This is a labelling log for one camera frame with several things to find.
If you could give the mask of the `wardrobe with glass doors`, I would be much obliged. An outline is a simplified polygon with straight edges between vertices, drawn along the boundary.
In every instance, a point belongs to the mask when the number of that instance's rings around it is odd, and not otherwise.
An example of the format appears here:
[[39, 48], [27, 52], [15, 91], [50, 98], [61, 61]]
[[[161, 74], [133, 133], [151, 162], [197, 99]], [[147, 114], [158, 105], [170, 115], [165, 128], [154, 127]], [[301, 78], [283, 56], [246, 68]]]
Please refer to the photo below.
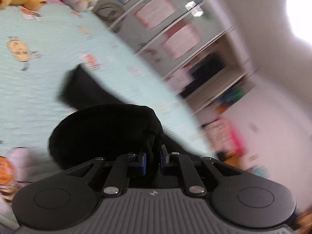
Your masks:
[[194, 112], [255, 71], [223, 0], [99, 0], [94, 11]]

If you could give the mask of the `light green quilted bedspread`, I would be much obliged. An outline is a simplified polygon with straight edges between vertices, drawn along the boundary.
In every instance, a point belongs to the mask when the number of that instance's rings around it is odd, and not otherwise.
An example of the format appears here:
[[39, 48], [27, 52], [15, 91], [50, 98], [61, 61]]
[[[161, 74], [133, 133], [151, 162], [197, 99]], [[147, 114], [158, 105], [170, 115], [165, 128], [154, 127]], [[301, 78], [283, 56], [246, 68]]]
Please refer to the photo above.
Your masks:
[[1, 155], [29, 148], [31, 181], [59, 171], [48, 150], [57, 124], [76, 107], [66, 90], [87, 87], [86, 73], [107, 94], [152, 108], [166, 135], [188, 153], [213, 156], [212, 146], [186, 101], [93, 13], [76, 15], [48, 4], [38, 19], [15, 6], [1, 10]]

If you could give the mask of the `black trousers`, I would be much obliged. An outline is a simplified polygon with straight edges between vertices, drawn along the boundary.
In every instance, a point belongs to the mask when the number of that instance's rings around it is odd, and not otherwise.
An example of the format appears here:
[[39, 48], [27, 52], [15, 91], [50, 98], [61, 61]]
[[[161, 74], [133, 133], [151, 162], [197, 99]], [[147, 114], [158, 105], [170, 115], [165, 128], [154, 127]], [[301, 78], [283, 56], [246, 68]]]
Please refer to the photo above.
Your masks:
[[153, 109], [126, 104], [107, 92], [82, 64], [68, 72], [60, 98], [76, 109], [49, 138], [50, 155], [63, 170], [96, 157], [112, 162], [128, 153], [145, 153], [152, 169], [159, 163], [162, 144], [193, 161], [205, 156], [164, 132]]

